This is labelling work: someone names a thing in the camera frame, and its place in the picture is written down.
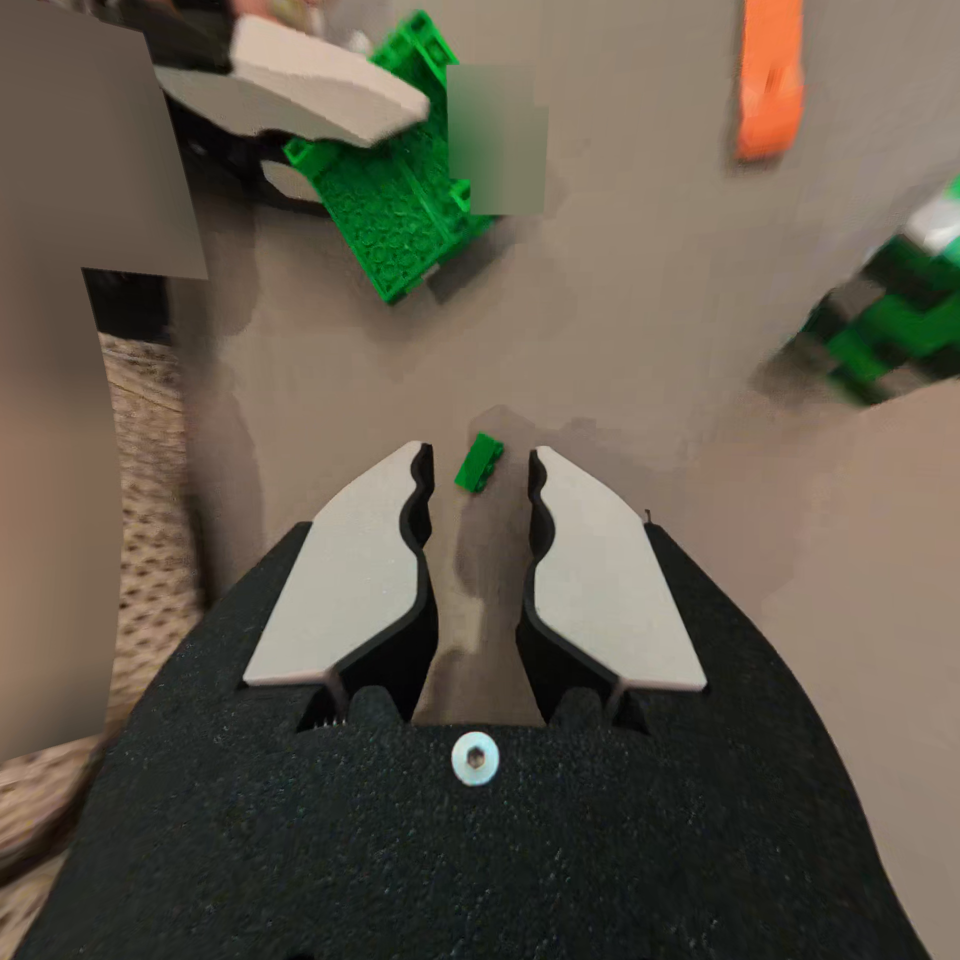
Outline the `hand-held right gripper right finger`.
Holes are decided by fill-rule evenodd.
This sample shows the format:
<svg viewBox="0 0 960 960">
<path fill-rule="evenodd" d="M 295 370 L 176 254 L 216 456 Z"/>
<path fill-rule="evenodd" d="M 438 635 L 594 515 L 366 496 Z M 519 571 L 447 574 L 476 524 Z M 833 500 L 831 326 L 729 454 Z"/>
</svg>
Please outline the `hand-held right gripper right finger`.
<svg viewBox="0 0 960 960">
<path fill-rule="evenodd" d="M 515 645 L 542 720 L 573 690 L 589 691 L 610 719 L 635 692 L 707 693 L 641 515 L 548 445 L 530 452 L 527 496 L 531 563 Z"/>
</svg>

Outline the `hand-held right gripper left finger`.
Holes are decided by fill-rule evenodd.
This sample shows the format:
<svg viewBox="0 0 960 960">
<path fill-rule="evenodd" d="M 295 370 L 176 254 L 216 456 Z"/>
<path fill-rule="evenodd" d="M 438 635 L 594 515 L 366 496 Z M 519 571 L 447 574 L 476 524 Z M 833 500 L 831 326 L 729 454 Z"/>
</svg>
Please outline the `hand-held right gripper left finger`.
<svg viewBox="0 0 960 960">
<path fill-rule="evenodd" d="M 439 644 L 425 548 L 434 450 L 411 440 L 314 516 L 242 675 L 248 688 L 321 687 L 345 715 L 386 690 L 410 722 Z"/>
</svg>

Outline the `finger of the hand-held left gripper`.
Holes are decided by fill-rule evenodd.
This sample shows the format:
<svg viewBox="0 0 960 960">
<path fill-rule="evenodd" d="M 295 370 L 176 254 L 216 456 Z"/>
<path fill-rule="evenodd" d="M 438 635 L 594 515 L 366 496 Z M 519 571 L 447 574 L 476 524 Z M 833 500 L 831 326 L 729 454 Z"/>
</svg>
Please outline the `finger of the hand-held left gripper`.
<svg viewBox="0 0 960 960">
<path fill-rule="evenodd" d="M 156 65 L 166 94 L 219 129 L 369 149 L 425 122 L 425 93 L 360 54 L 274 21 L 235 22 L 226 74 Z"/>
<path fill-rule="evenodd" d="M 262 159 L 261 171 L 264 180 L 286 199 L 306 203 L 322 202 L 308 178 L 287 163 Z"/>
</svg>

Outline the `green lego base plate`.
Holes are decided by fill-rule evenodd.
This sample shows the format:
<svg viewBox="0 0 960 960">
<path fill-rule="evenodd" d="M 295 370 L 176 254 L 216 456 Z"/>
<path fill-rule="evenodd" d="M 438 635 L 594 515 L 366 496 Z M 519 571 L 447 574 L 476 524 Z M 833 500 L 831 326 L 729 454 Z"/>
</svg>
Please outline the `green lego base plate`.
<svg viewBox="0 0 960 960">
<path fill-rule="evenodd" d="M 403 19 L 371 62 L 424 93 L 427 118 L 369 149 L 293 137 L 283 152 L 317 193 L 380 299 L 393 305 L 498 216 L 475 214 L 470 181 L 450 176 L 447 73 L 458 59 L 428 13 L 420 9 Z"/>
</svg>

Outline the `small green lego brick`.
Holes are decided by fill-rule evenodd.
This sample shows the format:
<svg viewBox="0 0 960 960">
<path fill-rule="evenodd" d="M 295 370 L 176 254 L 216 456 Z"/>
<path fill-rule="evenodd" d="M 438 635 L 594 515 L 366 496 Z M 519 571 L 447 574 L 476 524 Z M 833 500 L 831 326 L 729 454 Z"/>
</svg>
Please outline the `small green lego brick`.
<svg viewBox="0 0 960 960">
<path fill-rule="evenodd" d="M 492 477 L 504 444 L 484 432 L 478 432 L 455 477 L 455 484 L 472 495 L 482 493 Z"/>
</svg>

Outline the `green lego block build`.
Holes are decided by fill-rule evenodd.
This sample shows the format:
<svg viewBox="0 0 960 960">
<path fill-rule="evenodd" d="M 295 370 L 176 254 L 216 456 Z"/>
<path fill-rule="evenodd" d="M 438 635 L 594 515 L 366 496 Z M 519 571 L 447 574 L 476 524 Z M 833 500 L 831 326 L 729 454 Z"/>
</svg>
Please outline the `green lego block build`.
<svg viewBox="0 0 960 960">
<path fill-rule="evenodd" d="M 783 352 L 862 407 L 959 378 L 958 175 L 813 306 Z"/>
</svg>

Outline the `orange lego brick separator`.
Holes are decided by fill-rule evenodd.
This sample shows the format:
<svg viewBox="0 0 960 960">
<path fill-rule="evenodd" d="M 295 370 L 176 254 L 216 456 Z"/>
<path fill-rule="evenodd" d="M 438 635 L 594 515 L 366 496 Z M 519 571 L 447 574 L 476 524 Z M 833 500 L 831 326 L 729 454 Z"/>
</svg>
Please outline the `orange lego brick separator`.
<svg viewBox="0 0 960 960">
<path fill-rule="evenodd" d="M 804 3 L 743 3 L 738 77 L 738 162 L 774 159 L 789 151 L 804 114 Z"/>
</svg>

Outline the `cream knit sweater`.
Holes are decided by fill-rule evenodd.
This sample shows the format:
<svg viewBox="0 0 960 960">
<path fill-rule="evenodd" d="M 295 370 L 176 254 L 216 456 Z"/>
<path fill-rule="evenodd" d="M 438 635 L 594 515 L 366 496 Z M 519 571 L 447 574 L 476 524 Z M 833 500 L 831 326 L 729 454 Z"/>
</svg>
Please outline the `cream knit sweater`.
<svg viewBox="0 0 960 960">
<path fill-rule="evenodd" d="M 121 474 L 123 544 L 104 730 L 2 762 L 2 889 L 51 857 L 106 751 L 202 610 L 186 508 L 182 384 L 170 346 L 99 334 Z"/>
</svg>

